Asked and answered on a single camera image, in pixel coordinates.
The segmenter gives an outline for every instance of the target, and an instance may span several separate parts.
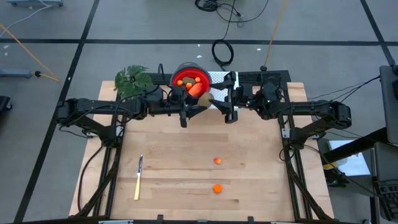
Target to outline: green leaf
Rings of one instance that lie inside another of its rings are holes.
[[[140,65],[130,65],[127,67],[127,76],[133,77],[134,75],[140,74],[146,70],[148,70],[148,68]]]
[[[153,84],[150,76],[145,73],[137,74],[134,78],[136,78],[136,82],[141,83],[144,86],[151,86]]]
[[[122,98],[138,95],[143,92],[144,88],[152,85],[152,79],[148,74],[143,72],[148,68],[140,65],[130,65],[115,76],[115,89]]]

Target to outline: orange carrot slice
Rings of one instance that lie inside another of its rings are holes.
[[[221,184],[216,184],[213,187],[214,193],[219,194],[223,191],[223,186]]]
[[[192,88],[192,83],[187,83],[185,87],[187,88],[187,90],[190,90]]]
[[[205,86],[203,83],[196,83],[189,90],[189,94],[193,97],[200,97],[205,92]]]
[[[214,158],[216,164],[221,164],[221,159],[219,157]]]

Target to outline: wooden tabletop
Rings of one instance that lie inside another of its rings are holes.
[[[306,101],[303,83],[288,83],[292,101]],[[102,83],[99,100],[114,100],[114,83]],[[181,128],[178,116],[148,116],[126,126],[111,218],[165,220],[294,221],[285,164],[279,159],[282,141],[276,119],[264,121],[254,111],[239,110],[239,119],[224,124],[218,110],[206,110]],[[109,125],[110,115],[94,119]],[[295,116],[296,126],[311,122]],[[317,147],[314,140],[306,144]],[[82,167],[99,148],[89,139]],[[88,166],[83,178],[82,206],[98,187],[103,149]],[[144,155],[141,196],[134,201],[139,156]],[[307,189],[326,214],[333,217],[322,163],[317,152],[301,150]],[[220,165],[213,159],[222,159]],[[222,184],[220,194],[214,184]],[[108,190],[104,193],[104,213]],[[77,213],[77,186],[70,214]],[[304,209],[300,203],[300,213]]]

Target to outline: wire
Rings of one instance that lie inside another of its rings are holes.
[[[380,78],[380,75],[377,76],[377,77],[374,77],[374,78],[372,78],[372,79],[370,79],[370,80],[368,80],[368,81],[366,81],[366,82],[364,82],[364,83],[362,83],[360,86],[358,86],[358,87],[356,87],[356,88],[353,88],[352,90],[350,90],[350,91],[348,91],[348,92],[346,92],[346,93],[341,94],[340,96],[337,96],[337,97],[334,98],[333,100],[337,100],[338,98],[340,98],[340,97],[342,97],[342,96],[348,94],[348,96],[346,96],[343,100],[340,101],[340,103],[341,103],[341,102],[345,101],[345,99],[347,99],[347,98],[348,98],[349,96],[351,96],[353,93],[355,93],[358,89],[360,89],[362,86],[365,86],[366,84],[371,83],[373,80],[377,80],[377,79],[379,79],[379,78]]]
[[[337,136],[340,136],[340,137],[343,137],[343,138],[358,139],[358,137],[349,137],[349,136],[344,136],[344,135],[337,134],[337,133],[334,133],[334,132],[331,132],[331,131],[327,131],[326,133],[334,134],[334,135],[337,135]]]
[[[56,79],[59,79],[56,75],[54,75],[54,73],[47,68],[47,66],[45,66],[39,59],[37,59],[37,57],[35,57],[35,55],[32,54],[32,52],[30,52],[30,50],[28,48],[25,47],[25,45],[23,45],[18,39],[17,37],[14,36],[14,34],[12,34],[11,32],[9,32],[7,30],[7,28],[5,28],[1,23],[0,23],[0,27],[2,29],[4,29],[4,31],[6,31],[37,63],[39,63],[42,67],[44,67],[53,77],[55,77]]]
[[[285,159],[282,159],[282,152],[283,152],[283,150],[284,150],[284,149],[281,149],[281,150],[279,151],[279,159],[280,159],[281,161],[286,162]],[[289,160],[291,160],[291,159],[294,157],[294,154],[295,154],[295,153],[296,153],[296,151],[293,150],[293,153],[292,153],[292,155],[290,155]]]
[[[275,37],[275,34],[276,34],[276,30],[278,29],[279,23],[280,23],[280,21],[282,20],[282,17],[284,16],[284,12],[285,12],[285,10],[286,10],[287,2],[288,2],[288,0],[285,0],[285,1],[284,1],[284,6],[283,6],[283,8],[282,8],[282,11],[281,11],[280,14],[279,14],[278,21],[276,22],[274,31],[272,31],[271,40],[269,41],[268,50],[267,50],[267,57],[266,57],[266,61],[264,62],[264,66],[267,65],[268,58],[269,58],[269,53],[271,52],[272,41],[274,41],[274,37]]]
[[[367,189],[366,187],[364,187],[364,186],[362,186],[361,184],[359,184],[359,183],[357,183],[356,181],[354,181],[353,179],[349,178],[345,173],[343,173],[343,172],[340,171],[335,165],[333,165],[333,163],[329,162],[329,161],[326,159],[326,157],[325,157],[318,149],[315,149],[314,147],[309,146],[309,145],[306,145],[306,144],[304,144],[304,146],[307,146],[308,148],[310,148],[310,149],[316,151],[317,153],[319,153],[319,155],[321,155],[322,159],[323,159],[327,164],[331,165],[337,173],[339,173],[339,174],[342,175],[343,177],[347,178],[349,181],[351,181],[352,183],[356,184],[358,187],[361,187],[363,190],[369,192],[370,194],[372,194],[372,195],[375,196],[375,197],[379,197],[379,198],[381,198],[382,200],[388,201],[388,202],[390,202],[390,203],[394,203],[395,205],[398,206],[398,202],[394,202],[394,201],[388,200],[387,198],[384,198],[382,195],[379,195],[379,194],[374,193],[374,187],[373,187],[373,185],[372,185],[372,188],[373,188],[373,192],[372,192],[372,191],[370,191],[369,189]]]
[[[242,27],[242,26],[239,26],[240,23],[250,22],[250,21],[253,21],[253,20],[257,19],[258,17],[260,17],[261,14],[266,10],[266,7],[267,7],[267,5],[268,5],[268,2],[269,2],[269,0],[267,0],[266,4],[265,4],[264,7],[262,8],[261,12],[260,12],[256,17],[254,17],[254,18],[252,18],[252,19],[245,20],[245,21],[242,20],[242,15],[236,10],[236,8],[234,8],[234,7],[231,6],[230,4],[226,4],[226,3],[219,4],[218,7],[217,7],[216,12],[217,12],[217,14],[218,14],[224,21],[232,22],[232,23],[237,23],[238,27]],[[231,6],[232,9],[228,9],[227,7],[223,7],[223,5]],[[238,20],[238,21],[231,21],[231,18],[229,18],[229,20],[225,19],[225,18],[218,12],[218,9],[219,9],[220,7],[223,7],[224,9],[229,10],[229,11],[235,10],[236,13],[233,13],[233,14],[234,14],[235,16],[238,16],[238,17],[239,17],[239,20]]]
[[[228,34],[229,25],[230,25],[230,23],[231,23],[232,14],[233,14],[233,11],[231,10],[231,14],[229,15],[228,26],[226,27],[226,32],[225,32],[224,37],[223,37],[222,39],[215,40],[215,41],[213,42],[213,44],[211,45],[211,54],[213,55],[213,58],[214,58],[214,60],[216,61],[217,65],[220,66],[220,68],[221,68],[222,71],[224,71],[224,72],[225,72],[224,66],[231,65],[232,61],[234,60],[234,49],[232,48],[231,44],[229,44],[229,43],[225,40],[225,37],[226,37],[226,35]],[[223,44],[225,44],[225,45],[227,46],[227,48],[229,49],[229,52],[231,53],[231,57],[230,57],[229,60],[226,61],[226,62],[220,60],[220,59],[216,56],[215,47],[216,47],[216,44],[218,44],[218,43],[223,43]]]
[[[38,77],[49,78],[49,79],[54,80],[54,81],[56,81],[56,82],[59,82],[59,81],[60,81],[60,80],[58,80],[58,79],[56,79],[56,78],[53,78],[53,77],[51,77],[51,76],[49,76],[49,75],[45,75],[45,74],[43,74],[43,73],[39,73]]]
[[[64,126],[60,126],[60,128],[59,128],[58,130],[61,131],[61,132],[64,132],[64,133],[70,133],[70,134],[72,134],[72,135],[74,135],[74,136],[77,136],[77,137],[89,139],[88,136],[83,136],[83,135],[81,135],[81,134],[76,134],[76,133],[74,133],[73,131],[62,130],[63,127],[64,127]]]
[[[16,25],[16,24],[18,24],[18,23],[20,23],[20,22],[23,22],[23,21],[25,21],[25,20],[31,18],[32,16],[36,15],[36,14],[37,14],[38,12],[40,12],[41,10],[48,9],[48,8],[52,7],[52,6],[49,6],[48,4],[44,3],[42,0],[39,0],[39,1],[44,5],[43,8],[36,10],[35,12],[33,12],[33,13],[32,13],[30,16],[28,16],[28,17],[25,17],[25,18],[23,18],[23,19],[21,19],[21,20],[18,20],[18,21],[16,21],[16,22],[13,22],[11,25],[7,26],[7,30],[10,29],[12,26],[14,26],[14,25]],[[1,38],[1,36],[3,36],[4,33],[6,33],[5,30],[0,34],[0,38]]]
[[[78,191],[77,191],[77,209],[79,210],[79,212],[81,211],[80,200],[81,200],[81,186],[82,186],[82,183],[83,183],[83,176],[84,176],[85,171],[86,171],[86,169],[88,167],[88,164],[94,159],[94,157],[96,155],[98,155],[98,153],[100,153],[102,148],[104,148],[103,145],[101,145],[101,147],[99,147],[99,149],[94,152],[94,154],[87,160],[85,166],[81,170],[80,180],[79,180],[79,187],[78,187]]]
[[[338,92],[340,92],[340,91],[344,91],[344,90],[346,90],[346,89],[349,89],[349,88],[352,88],[352,87],[356,87],[356,86],[358,86],[358,85],[360,85],[360,84],[363,84],[363,83],[365,83],[365,82],[358,83],[358,84],[355,84],[355,85],[346,87],[346,88],[341,89],[341,90],[336,90],[336,91],[333,91],[333,92],[330,92],[330,93],[325,93],[325,94],[322,94],[322,95],[319,95],[319,96],[316,96],[316,97],[313,97],[313,98],[307,98],[307,99],[308,99],[308,100],[314,100],[314,99],[317,99],[317,98],[322,97],[322,96],[328,96],[328,95],[333,94],[333,93],[338,93]]]
[[[366,83],[363,83],[362,85],[356,87],[356,89],[355,89],[354,91],[352,91],[352,92],[351,92],[348,96],[346,96],[344,99],[342,99],[342,100],[340,101],[340,103],[342,103],[343,101],[345,101],[345,99],[347,99],[347,98],[348,98],[349,96],[351,96],[353,93],[355,93],[356,91],[358,91],[362,86],[365,86],[366,84],[368,84],[368,83],[370,83],[370,82],[372,82],[373,80],[376,80],[376,79],[378,79],[378,78],[380,78],[380,75],[379,75],[378,77],[372,78],[371,80],[367,81]]]
[[[230,23],[231,23],[232,14],[233,14],[233,11],[231,10],[231,14],[229,15],[228,25],[227,25],[227,27],[226,27],[226,32],[225,32],[225,35],[224,35],[224,37],[222,38],[222,40],[225,39],[225,37],[226,37],[226,35],[227,35],[227,33],[228,33],[229,25],[230,25]]]

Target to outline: black cable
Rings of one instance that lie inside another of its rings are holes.
[[[316,97],[312,97],[312,98],[307,98],[307,99],[308,99],[308,100],[314,100],[314,99],[317,99],[317,98],[322,97],[322,96],[328,96],[328,95],[330,95],[330,94],[338,93],[338,92],[340,92],[340,91],[344,91],[344,90],[346,90],[346,89],[356,87],[356,86],[358,86],[358,85],[360,85],[360,84],[363,84],[363,83],[365,83],[365,82],[358,83],[358,84],[355,84],[355,85],[352,85],[352,86],[348,86],[348,87],[346,87],[346,88],[344,88],[344,89],[341,89],[341,90],[336,90],[336,91],[333,91],[333,92],[330,92],[330,93],[325,93],[325,94],[322,94],[322,95],[319,95],[319,96],[316,96]]]
[[[355,93],[358,89],[360,89],[362,86],[365,86],[366,84],[372,82],[373,80],[377,80],[378,78],[380,78],[380,76],[374,77],[374,78],[372,78],[372,79],[370,79],[370,80],[364,82],[362,85],[360,85],[360,86],[358,86],[358,87],[356,87],[356,88],[353,88],[352,90],[350,90],[350,91],[348,91],[348,92],[346,92],[346,93],[344,93],[344,94],[342,94],[342,95],[340,95],[340,96],[334,98],[333,100],[337,100],[338,98],[340,98],[340,97],[342,97],[342,96],[348,94],[348,96],[346,96],[343,100],[340,101],[340,103],[341,103],[341,102],[345,101],[345,99],[347,99],[347,98],[348,98],[349,96],[351,96],[353,93]]]
[[[279,159],[281,160],[281,161],[284,161],[284,162],[286,162],[286,160],[285,159],[282,159],[282,152],[284,151],[284,149],[281,149],[280,151],[279,151]],[[291,160],[293,157],[294,157],[294,154],[295,154],[295,150],[293,150],[293,153],[292,153],[292,155],[290,155],[290,157],[289,157],[289,160]]]
[[[371,81],[376,80],[376,79],[378,79],[378,78],[380,78],[380,76],[378,76],[378,77],[376,77],[376,78],[372,78],[371,80],[367,81],[366,83],[363,83],[362,85],[356,87],[356,89],[355,89],[352,93],[350,93],[348,96],[346,96],[344,99],[342,99],[342,100],[340,101],[340,103],[342,103],[343,101],[345,101],[345,99],[347,99],[347,98],[348,98],[349,96],[351,96],[353,93],[355,93],[356,91],[358,91],[362,86],[365,86],[366,84],[368,84],[368,83],[370,83]]]
[[[333,94],[333,93],[338,93],[338,92],[347,90],[347,89],[349,89],[349,88],[353,88],[353,89],[347,91],[346,93],[344,93],[344,94],[342,94],[342,95],[340,95],[340,96],[338,96],[338,97],[336,97],[336,98],[334,99],[334,100],[337,100],[338,98],[340,98],[340,97],[342,97],[342,96],[344,96],[344,95],[347,95],[347,94],[349,94],[349,93],[352,93],[352,91],[356,91],[356,90],[358,90],[359,88],[361,88],[362,86],[364,86],[364,85],[366,85],[366,84],[370,83],[371,81],[376,80],[376,79],[378,79],[378,78],[380,78],[380,76],[375,77],[375,78],[372,78],[372,79],[370,79],[370,80],[368,80],[368,81],[366,81],[366,82],[361,82],[361,83],[357,83],[357,84],[355,84],[355,85],[347,86],[346,88],[341,89],[341,90],[336,90],[336,91],[333,91],[333,92],[330,92],[330,93],[325,93],[325,94],[322,94],[322,95],[319,95],[319,96],[316,96],[316,97],[308,98],[308,100],[314,100],[314,99],[319,98],[319,97],[322,97],[322,96],[328,96],[328,95]]]
[[[359,139],[359,137],[344,136],[344,135],[337,134],[337,133],[334,133],[334,132],[331,132],[331,131],[327,131],[326,133],[334,134],[334,135],[337,135],[337,136],[340,136],[340,137],[343,137],[343,138]]]
[[[369,192],[370,194],[372,194],[372,195],[375,196],[375,197],[379,197],[379,198],[381,198],[382,200],[388,201],[388,202],[390,202],[390,203],[394,203],[395,205],[398,206],[398,202],[394,202],[394,201],[388,200],[387,198],[384,198],[382,195],[379,195],[379,194],[376,194],[376,193],[370,191],[370,190],[367,189],[366,187],[362,186],[361,184],[357,183],[357,182],[354,181],[353,179],[349,178],[345,173],[343,173],[343,172],[340,171],[335,165],[333,165],[333,163],[329,162],[329,161],[326,159],[326,157],[325,157],[318,149],[315,149],[314,147],[309,146],[309,145],[306,145],[306,144],[304,144],[304,146],[307,146],[308,148],[310,148],[310,149],[316,151],[317,153],[319,153],[319,155],[321,155],[322,159],[323,159],[327,164],[331,165],[337,173],[339,173],[339,174],[342,175],[343,177],[347,178],[349,181],[351,181],[352,183],[356,184],[358,187],[361,187],[363,190]]]
[[[229,15],[228,26],[226,27],[226,32],[225,32],[224,37],[223,37],[222,39],[215,40],[215,41],[213,42],[213,44],[211,45],[211,54],[213,55],[214,60],[216,61],[216,63],[218,64],[218,66],[220,66],[220,68],[222,69],[222,71],[225,71],[225,69],[223,68],[224,66],[231,65],[232,61],[234,60],[234,49],[232,48],[231,44],[229,44],[227,41],[224,40],[225,37],[226,37],[226,35],[228,34],[228,30],[229,30],[229,25],[230,25],[230,23],[231,23],[232,14],[233,14],[233,11],[231,10],[231,14]],[[229,49],[229,52],[231,53],[231,57],[230,57],[229,60],[226,61],[226,62],[220,60],[220,59],[216,56],[216,53],[215,53],[214,49],[215,49],[215,47],[216,47],[216,44],[218,44],[218,43],[223,43],[223,44],[225,44],[225,45],[227,46],[227,48]]]
[[[205,6],[199,6],[199,2],[200,2],[200,0],[195,0],[195,5],[196,5],[196,7],[198,8],[198,9],[200,9],[200,10],[202,10],[202,11],[205,11],[205,12],[214,12],[214,11],[216,11],[217,10],[217,5],[214,5],[214,4],[209,4],[208,2],[210,2],[210,1],[212,1],[212,2],[217,2],[217,0],[209,0],[209,1],[207,1],[206,3],[205,3]]]
[[[64,132],[64,133],[70,133],[70,134],[72,134],[72,135],[74,135],[74,136],[77,136],[77,137],[89,139],[88,136],[84,136],[84,135],[81,135],[81,134],[76,134],[76,133],[74,133],[73,131],[62,130],[63,127],[64,127],[64,126],[60,126],[60,128],[59,128],[58,130],[61,131],[61,132]]]
[[[246,21],[244,21],[244,20],[242,20],[242,19],[240,19],[240,20],[238,20],[238,21],[231,21],[231,18],[229,18],[229,20],[225,19],[222,15],[219,14],[219,12],[218,12],[218,8],[219,8],[219,7],[217,7],[216,12],[217,12],[217,14],[218,14],[224,21],[240,24],[240,23],[244,23],[244,22],[253,21],[253,20],[257,19],[258,17],[260,17],[261,14],[264,12],[264,10],[266,10],[266,7],[267,7],[267,5],[268,5],[268,2],[269,2],[269,0],[267,0],[266,4],[265,4],[264,7],[262,8],[261,12],[260,12],[256,17],[254,17],[254,18],[252,18],[252,19],[248,19],[248,20],[246,20]],[[236,16],[239,16],[239,18],[241,18],[241,14],[240,14],[236,9],[235,9],[235,11],[236,11],[236,14],[235,14],[235,15],[236,15]]]
[[[88,164],[94,159],[94,157],[100,153],[101,149],[103,148],[103,145],[101,145],[101,147],[99,147],[99,149],[97,151],[94,152],[94,154],[87,160],[85,166],[83,167],[83,170],[81,170],[81,174],[80,174],[80,180],[79,180],[79,186],[78,186],[78,191],[77,191],[77,209],[79,210],[79,212],[81,211],[81,206],[80,206],[80,200],[81,200],[81,185],[83,183],[83,176],[85,174],[85,171],[88,167]]]

